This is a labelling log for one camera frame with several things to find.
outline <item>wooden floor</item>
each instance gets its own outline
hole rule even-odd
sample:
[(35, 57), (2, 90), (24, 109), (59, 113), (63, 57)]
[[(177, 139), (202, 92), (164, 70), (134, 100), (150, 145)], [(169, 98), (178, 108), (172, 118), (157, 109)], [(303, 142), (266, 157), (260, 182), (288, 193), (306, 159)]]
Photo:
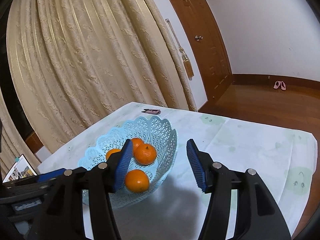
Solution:
[[(208, 114), (311, 132), (320, 141), (320, 91), (288, 86), (231, 85)], [(320, 201), (320, 159), (313, 175), (310, 196), (296, 236), (306, 225)]]

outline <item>wooden door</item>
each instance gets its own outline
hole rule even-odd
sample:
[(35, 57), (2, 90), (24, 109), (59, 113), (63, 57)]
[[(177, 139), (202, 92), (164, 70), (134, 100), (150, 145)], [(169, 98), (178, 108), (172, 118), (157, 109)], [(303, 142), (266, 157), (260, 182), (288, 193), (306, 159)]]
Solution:
[(206, 0), (170, 0), (185, 30), (199, 67), (209, 102), (231, 84), (230, 63), (218, 25)]

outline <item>orange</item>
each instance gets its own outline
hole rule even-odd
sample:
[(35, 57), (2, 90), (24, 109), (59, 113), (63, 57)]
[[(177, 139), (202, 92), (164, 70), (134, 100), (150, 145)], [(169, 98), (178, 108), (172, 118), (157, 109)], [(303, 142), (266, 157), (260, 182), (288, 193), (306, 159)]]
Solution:
[(144, 143), (136, 149), (134, 157), (142, 165), (149, 165), (155, 161), (157, 151), (151, 144)]
[(127, 173), (124, 184), (128, 190), (141, 193), (149, 189), (149, 178), (142, 170), (132, 170)]
[(110, 155), (113, 154), (113, 153), (117, 153), (117, 152), (120, 152), (121, 150), (120, 149), (111, 149), (111, 150), (108, 150), (107, 151), (107, 154), (106, 154), (106, 160), (109, 159)]
[(142, 139), (140, 139), (140, 138), (132, 138), (131, 139), (131, 141), (132, 141), (132, 143), (133, 143), (133, 156), (134, 156), (134, 154), (135, 154), (135, 152), (136, 152), (136, 149), (138, 148), (138, 146), (140, 145), (140, 144), (143, 144), (144, 143), (144, 141), (142, 140)]

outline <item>table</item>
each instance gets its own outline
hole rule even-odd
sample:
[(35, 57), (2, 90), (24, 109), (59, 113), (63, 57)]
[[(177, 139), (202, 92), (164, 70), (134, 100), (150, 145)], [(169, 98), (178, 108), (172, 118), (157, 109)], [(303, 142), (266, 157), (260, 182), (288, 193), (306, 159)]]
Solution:
[[(123, 240), (198, 239), (210, 194), (197, 188), (186, 155), (193, 138), (200, 151), (208, 152), (230, 170), (254, 168), (264, 180), (293, 234), (307, 204), (312, 174), (316, 169), (317, 141), (311, 133), (252, 123), (185, 110), (129, 103), (73, 138), (38, 166), (41, 173), (75, 169), (85, 150), (100, 135), (139, 116), (144, 108), (161, 109), (178, 133), (178, 153), (172, 171), (147, 199), (114, 210)], [(231, 194), (227, 239), (233, 236), (236, 190)], [(84, 206), (86, 236), (93, 239), (89, 208)]]

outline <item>photo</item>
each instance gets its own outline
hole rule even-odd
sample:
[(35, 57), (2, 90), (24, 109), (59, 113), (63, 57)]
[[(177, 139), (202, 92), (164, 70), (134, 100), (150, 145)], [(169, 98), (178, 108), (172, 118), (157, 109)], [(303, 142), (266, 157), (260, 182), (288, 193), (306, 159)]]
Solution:
[(21, 173), (17, 170), (17, 168), (15, 168), (11, 174), (11, 177), (13, 179), (21, 179), (22, 178), (22, 175)]
[(32, 173), (31, 169), (27, 166), (27, 167), (24, 168), (23, 171), (21, 171), (21, 175), (22, 175), (23, 178), (26, 178), (26, 177), (31, 177), (34, 174)]

